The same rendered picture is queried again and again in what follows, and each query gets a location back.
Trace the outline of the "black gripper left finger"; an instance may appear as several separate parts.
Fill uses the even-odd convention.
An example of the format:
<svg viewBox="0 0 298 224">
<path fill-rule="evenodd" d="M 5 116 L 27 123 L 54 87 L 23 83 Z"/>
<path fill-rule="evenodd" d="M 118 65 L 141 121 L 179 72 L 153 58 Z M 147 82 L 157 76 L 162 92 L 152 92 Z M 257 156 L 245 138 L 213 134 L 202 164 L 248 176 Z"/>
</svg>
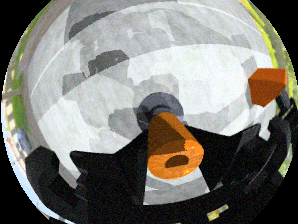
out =
<svg viewBox="0 0 298 224">
<path fill-rule="evenodd" d="M 148 129 L 144 129 L 136 139 L 114 153 L 69 152 L 74 167 L 80 173 L 88 173 L 106 179 L 120 180 L 128 190 L 134 204 L 144 205 L 144 190 L 148 176 Z"/>
</svg>

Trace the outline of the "orange knob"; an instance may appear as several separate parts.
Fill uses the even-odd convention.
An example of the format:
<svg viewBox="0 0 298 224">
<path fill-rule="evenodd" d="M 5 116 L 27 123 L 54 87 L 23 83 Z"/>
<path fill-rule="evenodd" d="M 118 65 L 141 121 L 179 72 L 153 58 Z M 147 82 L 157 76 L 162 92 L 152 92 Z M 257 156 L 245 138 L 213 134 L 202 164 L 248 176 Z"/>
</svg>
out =
<svg viewBox="0 0 298 224">
<path fill-rule="evenodd" d="M 200 167 L 204 148 L 176 115 L 160 113 L 149 121 L 148 171 L 158 179 L 178 179 Z"/>
</svg>

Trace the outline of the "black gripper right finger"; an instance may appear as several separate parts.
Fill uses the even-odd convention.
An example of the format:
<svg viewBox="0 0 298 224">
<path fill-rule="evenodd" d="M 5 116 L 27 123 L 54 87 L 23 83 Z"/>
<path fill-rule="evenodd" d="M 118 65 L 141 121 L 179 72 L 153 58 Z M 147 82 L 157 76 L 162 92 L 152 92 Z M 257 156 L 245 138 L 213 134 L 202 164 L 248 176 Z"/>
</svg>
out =
<svg viewBox="0 0 298 224">
<path fill-rule="evenodd" d="M 239 149 L 247 141 L 253 140 L 261 132 L 261 124 L 257 123 L 245 129 L 245 131 L 235 132 L 235 135 L 225 136 L 221 133 L 202 131 L 200 128 L 189 127 L 190 135 L 204 148 L 204 159 L 200 164 L 202 177 L 208 184 L 210 192 L 222 186 L 221 181 L 229 169 L 233 167 L 235 157 L 238 156 Z"/>
</svg>

